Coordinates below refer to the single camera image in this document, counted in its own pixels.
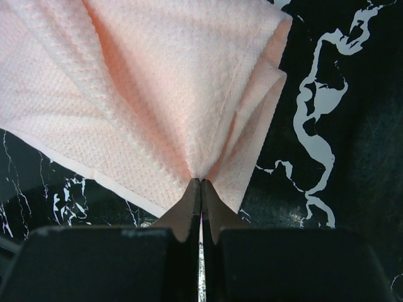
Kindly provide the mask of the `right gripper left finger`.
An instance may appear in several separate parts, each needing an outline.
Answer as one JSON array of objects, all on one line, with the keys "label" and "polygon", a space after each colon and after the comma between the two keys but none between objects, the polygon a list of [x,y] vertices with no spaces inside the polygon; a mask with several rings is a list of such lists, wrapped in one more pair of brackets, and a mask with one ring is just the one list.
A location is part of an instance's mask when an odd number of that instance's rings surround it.
[{"label": "right gripper left finger", "polygon": [[17,251],[2,301],[196,301],[201,182],[156,222],[43,227]]}]

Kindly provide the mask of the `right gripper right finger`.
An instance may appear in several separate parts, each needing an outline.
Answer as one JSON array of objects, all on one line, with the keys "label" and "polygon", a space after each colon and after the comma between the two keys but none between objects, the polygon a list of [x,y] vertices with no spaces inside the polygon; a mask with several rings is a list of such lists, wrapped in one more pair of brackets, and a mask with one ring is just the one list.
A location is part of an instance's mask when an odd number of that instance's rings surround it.
[{"label": "right gripper right finger", "polygon": [[201,182],[207,301],[392,301],[372,247],[346,230],[253,228]]}]

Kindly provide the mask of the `pink towel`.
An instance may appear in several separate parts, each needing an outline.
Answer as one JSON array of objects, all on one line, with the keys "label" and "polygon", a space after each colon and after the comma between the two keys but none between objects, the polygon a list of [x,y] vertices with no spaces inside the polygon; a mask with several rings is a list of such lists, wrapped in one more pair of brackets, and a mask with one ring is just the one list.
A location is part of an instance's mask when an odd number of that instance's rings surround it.
[{"label": "pink towel", "polygon": [[287,75],[268,1],[2,1],[1,128],[155,216],[242,203]]}]

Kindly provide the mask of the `black marble pattern mat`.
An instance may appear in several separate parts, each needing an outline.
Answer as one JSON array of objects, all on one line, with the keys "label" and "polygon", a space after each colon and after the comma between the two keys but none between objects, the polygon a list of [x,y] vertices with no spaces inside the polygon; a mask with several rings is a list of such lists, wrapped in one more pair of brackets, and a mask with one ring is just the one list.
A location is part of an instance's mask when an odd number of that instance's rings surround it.
[{"label": "black marble pattern mat", "polygon": [[[288,79],[239,216],[364,235],[402,296],[402,2],[276,1]],[[1,132],[1,233],[155,217]]]}]

